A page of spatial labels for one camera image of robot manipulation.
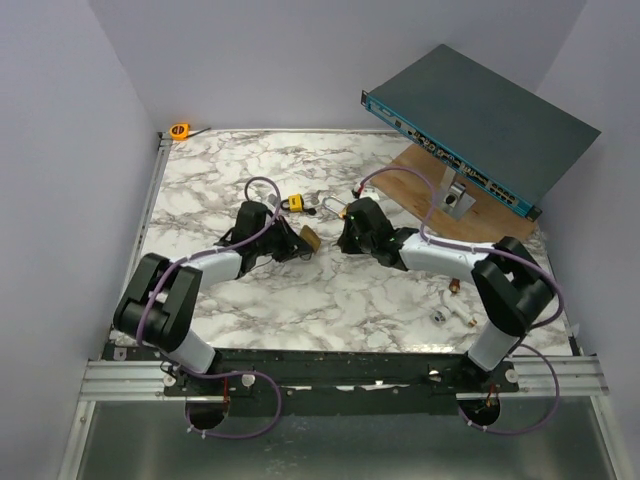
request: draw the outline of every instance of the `wall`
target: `wall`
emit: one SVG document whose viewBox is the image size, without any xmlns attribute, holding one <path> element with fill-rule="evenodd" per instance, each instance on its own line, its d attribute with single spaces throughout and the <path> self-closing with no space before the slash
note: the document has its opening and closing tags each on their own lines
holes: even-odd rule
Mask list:
<svg viewBox="0 0 640 480">
<path fill-rule="evenodd" d="M 156 128 L 383 127 L 371 90 L 445 42 L 535 90 L 584 0 L 90 0 Z"/>
<path fill-rule="evenodd" d="M 157 136 L 84 0 L 3 2 L 0 45 L 0 478 L 51 479 Z"/>
<path fill-rule="evenodd" d="M 569 316 L 602 361 L 637 472 L 639 32 L 637 0 L 590 0 L 538 91 L 603 131 L 548 194 L 542 219 Z"/>
</svg>

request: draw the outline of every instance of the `wooden board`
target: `wooden board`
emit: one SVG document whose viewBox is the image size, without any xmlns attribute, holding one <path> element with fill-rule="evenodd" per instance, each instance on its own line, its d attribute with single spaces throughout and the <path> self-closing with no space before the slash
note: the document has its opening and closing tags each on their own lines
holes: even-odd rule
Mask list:
<svg viewBox="0 0 640 480">
<path fill-rule="evenodd" d="M 411 167 L 424 174 L 438 188 L 445 165 L 417 145 L 402 152 L 392 165 Z M 429 222 L 438 235 L 466 242 L 497 242 L 504 236 L 527 239 L 536 228 L 536 223 L 513 213 L 471 180 L 456 175 L 456 181 L 467 187 L 467 192 L 476 202 L 460 220 L 454 220 L 440 209 L 436 209 Z M 429 188 L 415 175 L 408 172 L 385 172 L 372 183 L 395 200 L 403 208 L 422 219 L 431 206 Z"/>
</svg>

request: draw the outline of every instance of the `purple cable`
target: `purple cable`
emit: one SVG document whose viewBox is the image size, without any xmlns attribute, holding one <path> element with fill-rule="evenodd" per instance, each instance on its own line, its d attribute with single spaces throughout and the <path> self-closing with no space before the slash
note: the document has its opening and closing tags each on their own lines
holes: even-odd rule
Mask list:
<svg viewBox="0 0 640 480">
<path fill-rule="evenodd" d="M 278 216 L 280 215 L 280 202 L 281 202 L 280 190 L 278 189 L 278 186 L 276 185 L 276 183 L 270 178 L 267 178 L 267 177 L 250 178 L 249 181 L 244 185 L 245 198 L 249 200 L 249 185 L 251 185 L 253 182 L 256 182 L 256 181 L 262 181 L 262 182 L 268 183 L 269 185 L 271 185 L 271 187 L 273 187 L 273 189 L 276 192 L 277 202 L 275 205 L 273 216 L 267 221 L 267 223 L 262 228 L 262 230 L 260 230 L 255 235 L 252 235 L 241 242 L 238 242 L 234 245 L 229 245 L 227 247 L 219 247 L 219 248 L 202 250 L 201 252 L 194 253 L 190 257 L 182 257 L 176 260 L 175 262 L 173 262 L 169 266 L 169 268 L 167 268 L 167 270 L 165 270 L 165 272 L 162 274 L 162 276 L 160 277 L 160 280 L 158 280 L 158 284 L 156 285 L 156 288 L 154 288 L 153 292 L 151 292 L 151 295 L 149 296 L 149 301 L 144 307 L 142 316 L 140 317 L 140 322 L 138 323 L 138 328 L 136 330 L 136 342 L 138 343 L 138 345 L 142 346 L 142 342 L 144 341 L 144 327 L 145 327 L 145 324 L 147 323 L 149 312 L 151 311 L 151 308 L 153 307 L 153 304 L 156 301 L 156 298 L 158 298 L 158 295 L 164 288 L 164 284 L 167 282 L 167 279 L 171 276 L 171 274 L 176 268 L 178 268 L 183 263 L 188 262 L 189 260 L 197 260 L 198 258 L 207 257 L 209 255 L 215 255 L 216 253 L 227 252 L 229 250 L 234 250 L 238 247 L 242 247 L 248 243 L 251 243 L 258 237 L 260 237 L 262 234 L 264 234 L 269 229 L 269 227 L 271 227 L 271 225 L 273 225 L 274 222 L 278 219 Z"/>
<path fill-rule="evenodd" d="M 470 427 L 475 428 L 476 430 L 480 430 L 481 432 L 492 433 L 494 435 L 504 435 L 504 436 L 522 435 L 524 433 L 530 433 L 544 427 L 547 423 L 549 423 L 549 420 L 551 420 L 551 418 L 555 415 L 556 411 L 558 410 L 558 406 L 560 405 L 560 382 L 558 381 L 558 375 L 556 374 L 556 371 L 554 370 L 553 365 L 551 365 L 551 362 L 549 361 L 549 359 L 547 359 L 547 357 L 545 357 L 542 353 L 540 353 L 535 348 L 530 347 L 529 345 L 525 345 L 523 343 L 520 344 L 520 346 L 528 350 L 531 350 L 533 353 L 539 356 L 544 363 L 547 364 L 547 367 L 549 367 L 549 371 L 551 372 L 551 376 L 553 377 L 553 384 L 555 385 L 555 388 L 556 388 L 556 395 L 555 395 L 555 398 L 553 399 L 553 405 L 551 406 L 551 409 L 549 409 L 545 417 L 535 425 L 532 425 L 526 428 L 521 428 L 519 430 L 500 430 L 497 428 L 485 427 L 472 422 L 471 420 L 469 420 L 469 417 L 467 417 L 467 415 L 462 411 L 462 408 L 458 407 L 458 413 L 460 413 L 460 416 L 464 419 L 464 421 Z"/>
<path fill-rule="evenodd" d="M 433 212 L 435 210 L 436 190 L 433 188 L 433 185 L 431 185 L 431 182 L 429 181 L 429 179 L 427 177 L 425 177 L 419 171 L 417 171 L 417 170 L 415 170 L 413 168 L 409 168 L 409 167 L 391 165 L 389 167 L 384 167 L 384 168 L 381 168 L 379 170 L 376 170 L 375 172 L 370 173 L 369 175 L 364 177 L 362 182 L 360 182 L 360 186 L 364 187 L 365 183 L 367 183 L 369 180 L 371 180 L 376 175 L 379 175 L 379 174 L 381 174 L 383 172 L 388 172 L 390 170 L 400 170 L 400 171 L 403 171 L 403 172 L 412 173 L 413 175 L 415 175 L 418 178 L 420 178 L 420 180 L 422 180 L 424 183 L 426 183 L 427 186 L 429 187 L 429 190 L 431 192 L 431 206 L 429 207 L 429 210 L 427 211 L 427 214 L 425 215 L 424 219 L 422 220 L 422 223 L 420 224 L 420 237 L 422 237 L 422 239 L 425 242 L 431 243 L 433 245 L 437 245 L 439 247 L 451 248 L 453 250 L 458 250 L 458 251 L 462 251 L 462 252 L 478 252 L 478 253 L 487 253 L 487 254 L 499 255 L 501 257 L 508 258 L 510 260 L 518 262 L 518 263 L 524 265 L 525 267 L 528 267 L 531 270 L 534 270 L 535 272 L 539 273 L 546 280 L 547 284 L 550 285 L 551 288 L 553 288 L 553 290 L 555 290 L 555 293 L 558 296 L 558 309 L 555 311 L 555 313 L 553 315 L 551 315 L 546 320 L 542 320 L 542 321 L 532 325 L 531 326 L 531 330 L 533 330 L 534 328 L 539 328 L 539 327 L 544 327 L 545 325 L 549 325 L 551 322 L 556 320 L 562 314 L 562 311 L 564 310 L 564 305 L 565 305 L 564 295 L 562 294 L 562 289 L 560 288 L 560 285 L 558 285 L 558 282 L 556 282 L 555 278 L 553 278 L 549 273 L 547 273 L 545 270 L 540 268 L 538 265 L 535 265 L 535 264 L 525 260 L 524 258 L 518 257 L 517 255 L 514 255 L 514 254 L 509 253 L 509 252 L 503 252 L 502 250 L 498 250 L 496 248 L 486 248 L 486 247 L 471 248 L 471 247 L 467 247 L 466 245 L 459 245 L 457 243 L 447 242 L 446 240 L 442 240 L 442 239 L 427 235 L 425 233 L 425 228 L 427 227 L 427 223 L 429 222 L 429 219 L 431 218 L 431 215 L 433 215 Z"/>
<path fill-rule="evenodd" d="M 256 377 L 264 378 L 267 382 L 269 382 L 269 385 L 271 385 L 274 392 L 276 392 L 276 400 L 278 402 L 276 406 L 276 413 L 273 415 L 273 418 L 267 425 L 265 425 L 259 430 L 256 430 L 255 432 L 241 433 L 237 435 L 232 435 L 228 433 L 216 433 L 211 430 L 200 430 L 194 427 L 193 424 L 191 423 L 191 416 L 190 416 L 189 409 L 186 409 L 185 417 L 187 419 L 187 422 L 189 423 L 189 428 L 191 430 L 194 430 L 195 432 L 198 432 L 200 434 L 204 433 L 204 435 L 207 437 L 224 438 L 226 440 L 246 440 L 248 438 L 255 438 L 262 435 L 263 433 L 267 433 L 276 425 L 276 423 L 278 423 L 278 420 L 280 419 L 280 413 L 282 413 L 282 394 L 280 393 L 280 388 L 278 387 L 278 384 L 269 375 L 261 372 L 254 372 L 254 371 L 218 373 L 214 375 L 207 375 L 206 373 L 196 373 L 190 370 L 185 370 L 185 371 L 192 377 L 201 378 L 204 380 L 219 380 L 221 378 L 237 377 L 240 375 L 253 375 Z"/>
</svg>

